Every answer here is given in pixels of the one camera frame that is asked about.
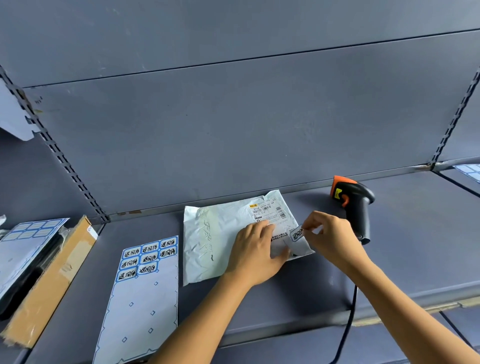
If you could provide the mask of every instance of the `right hand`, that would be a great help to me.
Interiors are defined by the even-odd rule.
[[[318,234],[312,232],[321,225],[323,229]],[[345,274],[370,262],[348,220],[314,211],[307,217],[302,228],[308,243]]]

